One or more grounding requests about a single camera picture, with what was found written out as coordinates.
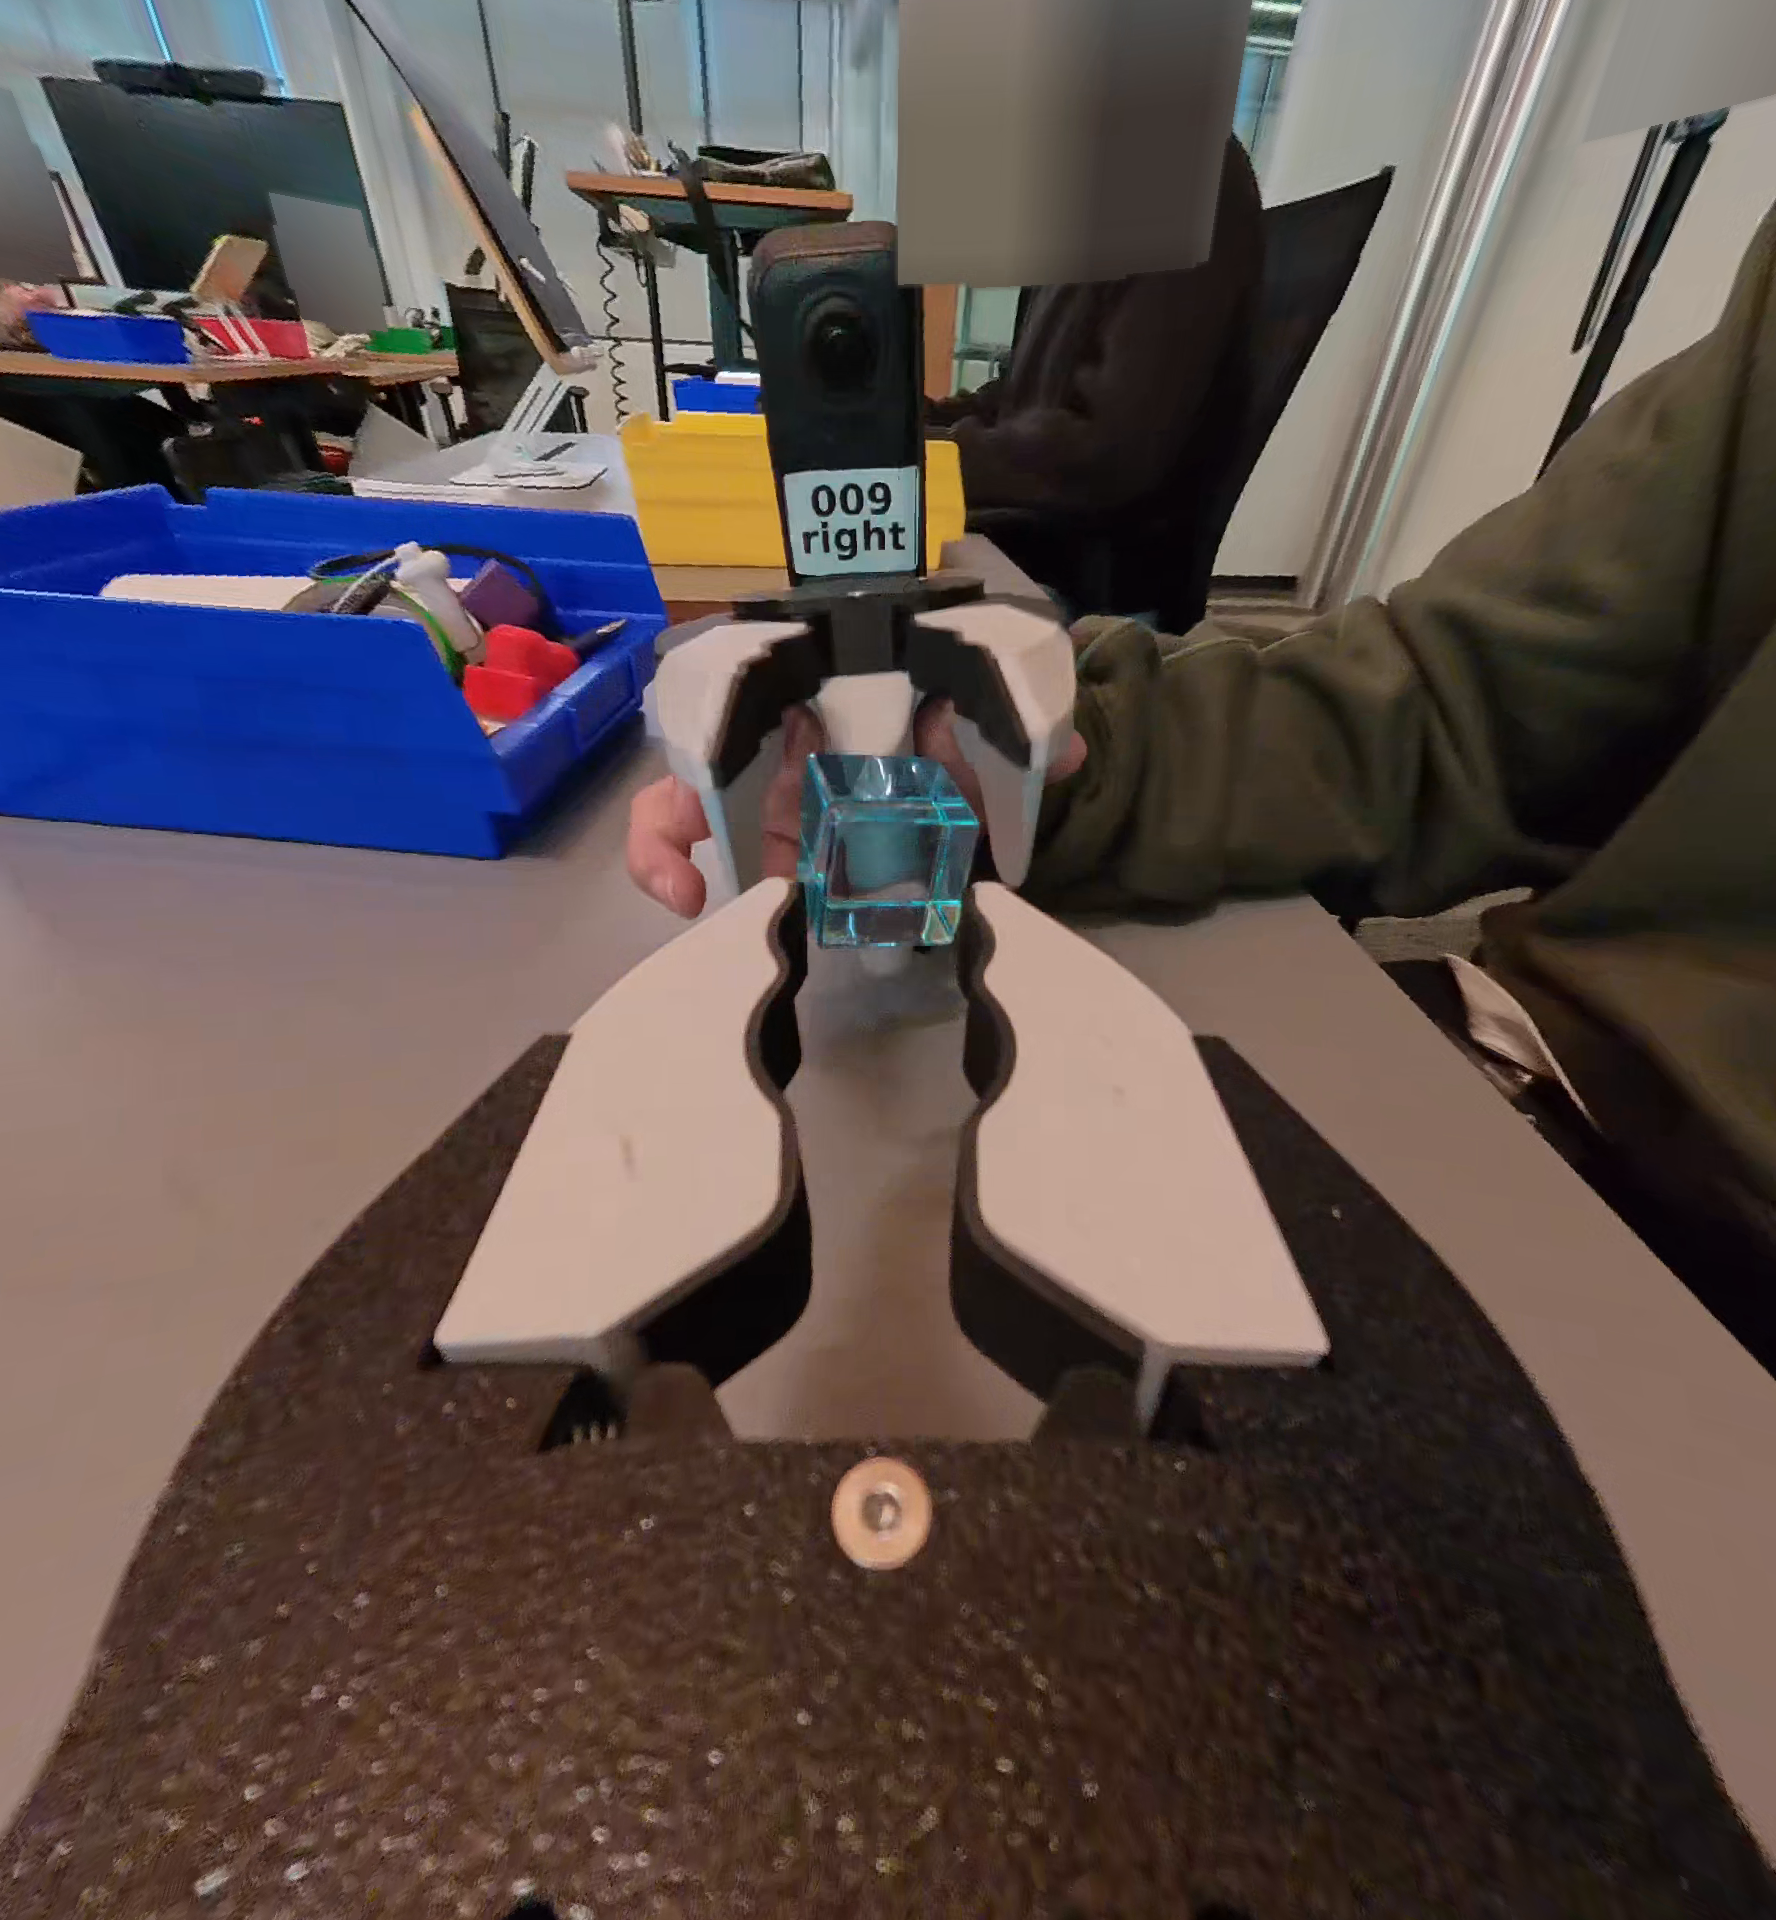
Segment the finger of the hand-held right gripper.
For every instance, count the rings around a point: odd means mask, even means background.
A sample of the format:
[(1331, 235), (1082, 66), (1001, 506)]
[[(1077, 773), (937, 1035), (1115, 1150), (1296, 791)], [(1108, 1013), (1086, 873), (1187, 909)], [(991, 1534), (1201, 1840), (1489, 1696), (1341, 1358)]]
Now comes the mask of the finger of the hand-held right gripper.
[(1075, 649), (1033, 606), (976, 599), (908, 621), (908, 681), (950, 706), (1001, 883), (1032, 869), (1051, 769), (1075, 736)]
[(651, 683), (670, 773), (702, 802), (730, 893), (793, 879), (811, 736), (789, 726), (832, 661), (809, 624), (719, 617), (670, 636)]

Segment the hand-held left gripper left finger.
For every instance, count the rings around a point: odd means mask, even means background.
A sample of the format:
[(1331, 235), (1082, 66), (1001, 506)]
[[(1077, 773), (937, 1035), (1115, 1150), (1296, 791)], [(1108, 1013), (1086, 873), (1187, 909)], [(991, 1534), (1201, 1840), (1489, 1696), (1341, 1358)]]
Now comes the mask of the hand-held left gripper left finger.
[(811, 1222), (786, 1082), (806, 916), (766, 879), (574, 1026), (433, 1346), (723, 1386), (796, 1328)]

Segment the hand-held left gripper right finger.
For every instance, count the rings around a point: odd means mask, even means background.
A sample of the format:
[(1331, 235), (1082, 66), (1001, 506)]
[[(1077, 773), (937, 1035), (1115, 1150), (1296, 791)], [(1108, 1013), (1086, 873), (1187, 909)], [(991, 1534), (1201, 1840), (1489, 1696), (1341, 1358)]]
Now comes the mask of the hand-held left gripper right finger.
[(950, 1310), (1033, 1400), (1069, 1375), (1154, 1427), (1184, 1368), (1317, 1368), (1334, 1341), (1202, 1044), (1102, 948), (994, 880), (955, 940), (965, 1078)]

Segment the purple cube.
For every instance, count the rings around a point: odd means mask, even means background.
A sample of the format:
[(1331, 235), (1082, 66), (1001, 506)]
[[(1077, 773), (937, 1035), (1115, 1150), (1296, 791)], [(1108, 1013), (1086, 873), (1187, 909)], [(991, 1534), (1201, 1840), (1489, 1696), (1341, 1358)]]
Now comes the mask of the purple cube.
[(476, 573), (459, 591), (459, 604), (483, 632), (515, 627), (547, 640), (559, 635), (551, 596), (534, 570), (502, 557), (480, 563)]

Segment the clear cyan cube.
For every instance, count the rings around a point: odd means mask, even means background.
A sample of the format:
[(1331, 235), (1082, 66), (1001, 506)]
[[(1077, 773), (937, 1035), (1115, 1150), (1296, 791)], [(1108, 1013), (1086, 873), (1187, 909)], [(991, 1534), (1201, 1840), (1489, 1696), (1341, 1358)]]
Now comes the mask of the clear cyan cube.
[(798, 883), (825, 949), (928, 949), (955, 940), (980, 820), (928, 757), (806, 760)]

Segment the large blue bin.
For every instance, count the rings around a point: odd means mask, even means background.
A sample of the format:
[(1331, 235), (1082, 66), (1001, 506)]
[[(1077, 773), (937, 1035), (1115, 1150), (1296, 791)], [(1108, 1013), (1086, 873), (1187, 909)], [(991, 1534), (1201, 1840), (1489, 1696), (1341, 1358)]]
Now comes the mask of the large blue bin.
[[(487, 733), (417, 621), (284, 604), (417, 541), (624, 632)], [(635, 732), (662, 593), (626, 512), (157, 488), (0, 512), (0, 815), (500, 859)]]

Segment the person's right forearm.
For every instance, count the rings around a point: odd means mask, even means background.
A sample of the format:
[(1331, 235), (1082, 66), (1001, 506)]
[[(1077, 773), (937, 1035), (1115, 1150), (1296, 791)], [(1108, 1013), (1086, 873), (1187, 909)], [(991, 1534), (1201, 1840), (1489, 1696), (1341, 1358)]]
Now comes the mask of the person's right forearm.
[(1075, 627), (1082, 766), (1044, 791), (1026, 894), (1184, 913), (1309, 894), (1425, 916), (1568, 879), (1652, 778), (1649, 658), (1555, 615), (1374, 600), (1255, 645)]

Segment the person's right hand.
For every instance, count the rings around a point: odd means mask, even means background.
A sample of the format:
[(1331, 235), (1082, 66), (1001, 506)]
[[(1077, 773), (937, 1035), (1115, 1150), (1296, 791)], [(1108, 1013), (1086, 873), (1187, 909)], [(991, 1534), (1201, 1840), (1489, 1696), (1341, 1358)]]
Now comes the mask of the person's right hand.
[[(766, 879), (793, 879), (802, 843), (802, 790), (806, 761), (825, 747), (821, 718), (809, 706), (786, 712), (782, 732), (782, 764), (763, 798), (763, 865)], [(980, 786), (955, 739), (955, 710), (946, 697), (925, 697), (915, 710), (915, 750), (937, 760), (973, 807)], [(645, 784), (628, 811), (626, 869), (635, 886), (683, 919), (695, 919), (709, 904), (709, 880), (695, 865), (695, 848), (713, 840), (702, 794), (674, 773)]]

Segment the wooden workbench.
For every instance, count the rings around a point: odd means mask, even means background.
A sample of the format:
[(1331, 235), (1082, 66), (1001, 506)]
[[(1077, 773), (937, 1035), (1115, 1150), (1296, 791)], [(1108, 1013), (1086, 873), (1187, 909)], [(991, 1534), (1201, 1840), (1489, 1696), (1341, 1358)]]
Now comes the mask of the wooden workbench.
[(47, 380), (63, 384), (124, 384), (124, 388), (225, 388), (225, 384), (279, 384), (302, 380), (354, 380), (368, 388), (397, 388), (453, 380), (459, 374), (454, 352), (375, 354), (307, 361), (250, 361), (207, 358), (191, 362), (101, 362), (63, 361), (47, 352), (0, 350), (0, 380)]
[[(742, 596), (778, 596), (789, 591), (786, 568), (782, 564), (655, 564), (651, 570), (670, 624), (721, 613)], [(1063, 613), (1040, 582), (983, 534), (961, 534), (958, 541), (942, 543), (937, 570), (973, 575), (990, 596), (1033, 604), (1051, 615)]]

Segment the red plastic piece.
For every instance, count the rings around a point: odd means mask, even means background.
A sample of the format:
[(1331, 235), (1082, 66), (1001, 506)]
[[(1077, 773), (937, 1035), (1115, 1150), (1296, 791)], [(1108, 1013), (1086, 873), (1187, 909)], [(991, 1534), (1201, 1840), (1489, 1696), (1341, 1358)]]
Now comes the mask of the red plastic piece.
[(581, 670), (581, 654), (537, 628), (496, 624), (462, 667), (462, 700), (480, 722), (508, 726)]

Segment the black office chair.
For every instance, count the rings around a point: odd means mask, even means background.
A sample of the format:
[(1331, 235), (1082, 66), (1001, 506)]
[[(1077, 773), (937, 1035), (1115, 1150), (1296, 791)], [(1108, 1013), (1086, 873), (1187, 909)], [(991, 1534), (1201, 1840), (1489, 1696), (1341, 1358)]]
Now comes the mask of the black office chair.
[(1195, 596), (1208, 604), (1217, 560), (1233, 512), (1296, 394), (1317, 345), (1328, 336), (1354, 269), (1388, 201), (1396, 167), (1260, 214), (1260, 282), (1246, 345), (1246, 394), (1230, 449), (1219, 458), (1201, 500), (1195, 541)]

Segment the silver metal pole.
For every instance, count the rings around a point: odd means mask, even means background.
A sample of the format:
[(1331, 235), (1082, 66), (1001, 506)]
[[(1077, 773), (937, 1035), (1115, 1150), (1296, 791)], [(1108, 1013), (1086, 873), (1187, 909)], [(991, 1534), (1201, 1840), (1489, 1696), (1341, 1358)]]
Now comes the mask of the silver metal pole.
[(1508, 208), (1571, 10), (1573, 2), (1492, 2), (1482, 13), (1388, 331), (1303, 573), (1303, 604), (1313, 613), (1378, 591), (1381, 552), (1439, 377)]

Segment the black monitor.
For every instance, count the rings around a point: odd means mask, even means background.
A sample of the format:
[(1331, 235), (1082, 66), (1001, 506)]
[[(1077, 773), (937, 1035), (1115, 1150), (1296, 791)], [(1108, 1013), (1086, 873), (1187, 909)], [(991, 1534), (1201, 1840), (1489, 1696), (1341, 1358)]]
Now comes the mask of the black monitor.
[(392, 302), (346, 114), (299, 96), (194, 100), (41, 81), (133, 290), (191, 290), (218, 239), (267, 246), (250, 313), (371, 331)]

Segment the person's olive sweatshirt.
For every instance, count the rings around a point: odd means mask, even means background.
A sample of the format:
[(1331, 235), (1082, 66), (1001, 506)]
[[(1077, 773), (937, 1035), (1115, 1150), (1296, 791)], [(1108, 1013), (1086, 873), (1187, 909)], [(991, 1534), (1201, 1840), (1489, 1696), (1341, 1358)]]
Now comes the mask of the person's olive sweatshirt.
[(1413, 586), (1565, 855), (1431, 1013), (1776, 1380), (1776, 201), (1717, 325)]

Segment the small blue parts bin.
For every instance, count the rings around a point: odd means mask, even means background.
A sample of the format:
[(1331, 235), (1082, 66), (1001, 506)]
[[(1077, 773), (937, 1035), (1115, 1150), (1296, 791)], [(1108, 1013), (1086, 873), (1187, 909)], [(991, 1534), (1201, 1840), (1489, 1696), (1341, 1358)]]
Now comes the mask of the small blue parts bin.
[(24, 327), (55, 361), (84, 365), (191, 365), (185, 330), (171, 316), (113, 309), (27, 309)]

